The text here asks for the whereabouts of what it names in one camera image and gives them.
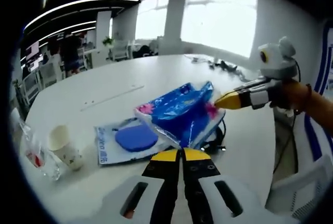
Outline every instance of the plastic bag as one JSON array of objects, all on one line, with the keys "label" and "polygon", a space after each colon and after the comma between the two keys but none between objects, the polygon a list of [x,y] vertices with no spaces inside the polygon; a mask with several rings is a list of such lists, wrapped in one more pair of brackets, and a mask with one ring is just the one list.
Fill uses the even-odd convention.
[{"label": "plastic bag", "polygon": [[138,119],[176,148],[199,148],[222,121],[225,110],[214,107],[220,96],[211,82],[183,86],[135,108]]}]

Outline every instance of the plastic packaging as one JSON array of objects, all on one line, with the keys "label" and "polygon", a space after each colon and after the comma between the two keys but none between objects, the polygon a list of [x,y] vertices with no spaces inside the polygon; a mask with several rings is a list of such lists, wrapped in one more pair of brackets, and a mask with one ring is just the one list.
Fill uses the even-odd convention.
[{"label": "plastic packaging", "polygon": [[16,108],[11,112],[10,117],[12,123],[19,125],[22,130],[22,145],[28,160],[45,176],[52,180],[58,180],[60,171],[56,161],[47,149],[42,146],[34,131],[21,119]]},{"label": "plastic packaging", "polygon": [[222,121],[225,110],[214,107],[221,94],[211,82],[183,86],[135,108],[135,115],[176,148],[198,148]]}]

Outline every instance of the paper cup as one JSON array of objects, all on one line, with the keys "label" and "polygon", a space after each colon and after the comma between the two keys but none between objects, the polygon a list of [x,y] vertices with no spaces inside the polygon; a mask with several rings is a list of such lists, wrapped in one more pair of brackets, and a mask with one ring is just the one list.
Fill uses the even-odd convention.
[{"label": "paper cup", "polygon": [[82,155],[70,142],[68,128],[65,125],[59,125],[51,131],[48,145],[49,150],[58,156],[70,169],[78,170],[82,167]]}]

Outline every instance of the ceiling light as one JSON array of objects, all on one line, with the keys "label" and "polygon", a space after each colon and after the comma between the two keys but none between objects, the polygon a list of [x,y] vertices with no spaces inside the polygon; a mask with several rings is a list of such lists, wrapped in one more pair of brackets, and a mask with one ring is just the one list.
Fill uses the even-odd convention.
[{"label": "ceiling light", "polygon": [[40,45],[40,48],[43,47],[43,46],[46,45],[46,44],[47,44],[47,42],[46,42],[46,43],[43,43],[42,45]]},{"label": "ceiling light", "polygon": [[[62,9],[62,8],[65,8],[67,6],[71,6],[71,5],[75,5],[75,4],[80,4],[80,3],[85,3],[85,2],[93,2],[93,1],[112,1],[112,0],[78,0],[78,1],[75,1],[75,2],[71,2],[71,3],[67,3],[67,4],[64,4],[64,5],[60,5],[56,8],[53,8],[53,9],[50,9],[49,11],[39,15],[38,17],[36,17],[35,19],[33,19],[31,22],[29,22],[27,24],[27,26],[25,26],[24,30],[29,27],[31,24],[33,24],[34,22],[36,22],[37,20],[41,19],[42,17],[45,17],[46,15],[52,13],[53,11],[56,11],[56,10],[59,10],[59,9]],[[132,1],[132,2],[138,2],[139,0],[120,0],[120,1]]]},{"label": "ceiling light", "polygon": [[52,36],[52,35],[54,35],[54,34],[57,34],[57,33],[61,32],[61,31],[68,30],[68,29],[70,29],[70,28],[74,28],[74,27],[81,26],[81,25],[85,25],[85,24],[89,24],[89,23],[95,23],[95,22],[96,22],[96,21],[83,22],[83,23],[79,23],[79,24],[75,24],[75,25],[72,25],[72,26],[69,26],[69,27],[63,28],[63,29],[61,29],[61,30],[57,30],[57,31],[55,31],[55,32],[53,32],[53,33],[51,33],[51,34],[49,34],[49,35],[47,35],[47,36],[45,36],[45,37],[39,39],[38,41],[44,40],[44,39],[48,38],[49,36]]},{"label": "ceiling light", "polygon": [[85,30],[92,30],[92,29],[95,29],[96,27],[90,27],[90,28],[86,28],[86,29],[82,29],[82,30],[76,30],[76,31],[73,31],[72,34],[74,33],[78,33],[78,32],[81,32],[81,31],[85,31]]}]

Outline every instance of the white desk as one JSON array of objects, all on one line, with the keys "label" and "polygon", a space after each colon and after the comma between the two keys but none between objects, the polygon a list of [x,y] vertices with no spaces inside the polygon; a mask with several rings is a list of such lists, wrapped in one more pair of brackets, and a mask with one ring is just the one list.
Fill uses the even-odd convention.
[{"label": "white desk", "polygon": [[[237,77],[220,69],[210,70],[207,63],[192,64],[190,59],[175,55],[105,65],[41,91],[28,114],[28,124],[38,131],[41,140],[47,140],[49,131],[56,125],[68,124],[71,138],[85,158],[80,171],[67,171],[58,181],[50,182],[22,157],[28,181],[46,209],[59,221],[89,216],[99,209],[104,195],[129,176],[144,171],[147,161],[99,168],[93,126],[131,117],[137,105],[186,82],[205,80],[212,81],[222,92],[241,85]],[[122,93],[133,85],[144,87],[82,111],[92,101],[96,103]],[[227,150],[214,162],[222,174],[246,183],[264,205],[272,182],[275,157],[273,111],[268,106],[258,110],[228,110],[225,122]]]}]

